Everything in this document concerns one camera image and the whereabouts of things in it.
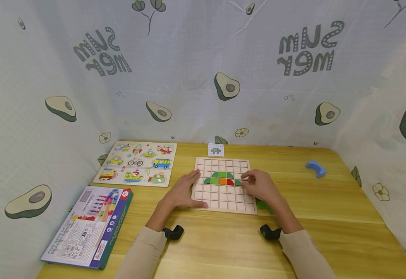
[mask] wooden table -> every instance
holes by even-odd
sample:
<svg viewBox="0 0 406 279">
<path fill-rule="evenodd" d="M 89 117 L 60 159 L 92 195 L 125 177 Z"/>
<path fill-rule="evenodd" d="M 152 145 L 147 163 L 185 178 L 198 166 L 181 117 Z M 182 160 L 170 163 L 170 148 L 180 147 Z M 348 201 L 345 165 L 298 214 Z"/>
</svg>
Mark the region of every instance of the wooden table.
<svg viewBox="0 0 406 279">
<path fill-rule="evenodd" d="M 206 157 L 207 144 L 179 143 L 170 185 Z M 406 253 L 387 229 L 341 158 L 328 149 L 226 145 L 226 158 L 249 159 L 268 171 L 294 214 L 338 278 L 406 278 Z M 316 160 L 328 173 L 316 179 L 305 168 Z M 133 186 L 133 201 L 105 270 L 45 264 L 38 278 L 113 278 L 136 235 L 170 190 Z M 265 241 L 263 224 L 276 229 L 268 210 L 259 215 L 176 210 L 167 223 L 185 229 L 169 241 L 154 278 L 296 278 L 279 243 Z"/>
</svg>

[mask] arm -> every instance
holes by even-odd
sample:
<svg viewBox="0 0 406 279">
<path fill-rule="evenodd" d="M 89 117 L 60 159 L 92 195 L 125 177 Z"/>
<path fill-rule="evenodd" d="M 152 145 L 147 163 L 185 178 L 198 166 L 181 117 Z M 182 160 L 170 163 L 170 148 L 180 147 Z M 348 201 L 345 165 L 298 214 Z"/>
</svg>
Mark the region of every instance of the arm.
<svg viewBox="0 0 406 279">
<path fill-rule="evenodd" d="M 189 188 L 198 177 L 200 177 L 198 169 L 188 175 L 183 175 L 159 201 L 146 226 L 141 229 L 125 256 L 116 274 L 116 279 L 152 278 L 167 241 L 162 230 L 173 209 L 177 207 L 208 208 L 207 203 L 191 200 L 189 197 Z"/>
<path fill-rule="evenodd" d="M 330 265 L 315 247 L 308 232 L 303 229 L 288 202 L 274 185 L 271 176 L 261 170 L 250 170 L 242 175 L 248 178 L 243 187 L 265 201 L 276 213 L 282 228 L 280 244 L 293 266 L 298 279 L 335 279 Z"/>
</svg>

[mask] wooden grid board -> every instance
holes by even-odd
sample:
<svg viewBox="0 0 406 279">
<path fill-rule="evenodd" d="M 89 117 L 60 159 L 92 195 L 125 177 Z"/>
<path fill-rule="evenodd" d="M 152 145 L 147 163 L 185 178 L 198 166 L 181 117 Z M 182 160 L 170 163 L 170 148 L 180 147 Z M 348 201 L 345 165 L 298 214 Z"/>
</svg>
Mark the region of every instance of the wooden grid board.
<svg viewBox="0 0 406 279">
<path fill-rule="evenodd" d="M 255 197 L 242 187 L 242 173 L 250 170 L 249 161 L 226 158 L 195 159 L 195 169 L 201 176 L 192 187 L 192 199 L 203 200 L 208 211 L 257 215 Z"/>
</svg>

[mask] left hand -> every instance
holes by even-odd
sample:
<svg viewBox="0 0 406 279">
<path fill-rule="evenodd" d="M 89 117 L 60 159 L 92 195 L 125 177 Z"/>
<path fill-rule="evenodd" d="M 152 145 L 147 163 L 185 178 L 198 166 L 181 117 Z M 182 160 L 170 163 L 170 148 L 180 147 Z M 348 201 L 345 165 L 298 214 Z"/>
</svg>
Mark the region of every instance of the left hand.
<svg viewBox="0 0 406 279">
<path fill-rule="evenodd" d="M 170 203 L 174 208 L 208 208 L 209 205 L 203 201 L 192 200 L 189 196 L 190 186 L 200 177 L 200 170 L 196 169 L 189 174 L 183 174 L 170 191 L 165 194 L 163 202 Z"/>
</svg>

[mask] wooden peg puzzle board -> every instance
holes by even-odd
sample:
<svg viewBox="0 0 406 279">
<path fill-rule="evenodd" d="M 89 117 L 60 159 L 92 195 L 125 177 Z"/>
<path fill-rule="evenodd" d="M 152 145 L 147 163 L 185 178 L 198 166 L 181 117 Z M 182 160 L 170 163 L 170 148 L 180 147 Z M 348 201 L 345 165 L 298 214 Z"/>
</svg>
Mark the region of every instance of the wooden peg puzzle board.
<svg viewBox="0 0 406 279">
<path fill-rule="evenodd" d="M 94 183 L 167 187 L 176 143 L 117 141 Z"/>
<path fill-rule="evenodd" d="M 242 187 L 242 173 L 250 170 L 248 160 L 197 157 L 195 169 L 201 176 L 192 187 L 192 199 L 202 200 L 208 211 L 257 215 L 255 197 Z"/>
</svg>

